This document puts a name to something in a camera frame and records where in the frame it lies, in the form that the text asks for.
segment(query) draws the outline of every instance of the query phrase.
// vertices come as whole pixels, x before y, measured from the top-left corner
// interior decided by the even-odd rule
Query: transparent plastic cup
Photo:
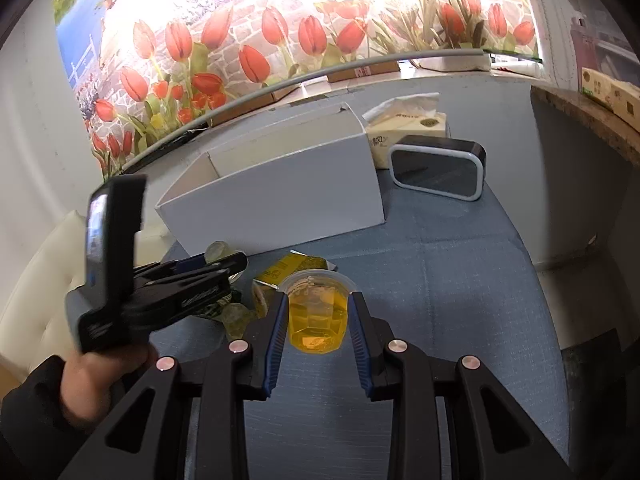
[[[278,287],[289,297],[289,341],[309,354],[340,348],[347,329],[347,299],[358,287],[332,270],[294,272]]]

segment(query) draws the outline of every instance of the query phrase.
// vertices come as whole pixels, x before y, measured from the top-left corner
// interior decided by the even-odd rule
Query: black sleeve
[[[64,365],[60,357],[50,357],[2,401],[1,436],[31,480],[58,478],[86,440],[62,415]]]

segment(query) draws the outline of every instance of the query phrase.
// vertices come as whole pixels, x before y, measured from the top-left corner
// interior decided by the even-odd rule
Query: jelly cup
[[[294,272],[278,291],[289,297],[289,341],[309,354],[340,348],[347,329],[347,300],[358,287],[332,270]]]

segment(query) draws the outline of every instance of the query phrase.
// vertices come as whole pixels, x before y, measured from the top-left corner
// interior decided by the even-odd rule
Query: white storage box
[[[190,255],[215,240],[255,254],[384,222],[367,135],[347,104],[203,153],[156,211]]]

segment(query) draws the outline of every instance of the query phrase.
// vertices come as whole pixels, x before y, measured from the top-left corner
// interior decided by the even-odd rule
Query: beige leather chair
[[[84,222],[76,211],[66,215],[0,312],[0,399],[3,387],[15,387],[47,357],[73,351],[64,304],[68,291],[84,283]],[[136,264],[161,260],[173,242],[164,224],[145,228],[136,235]]]

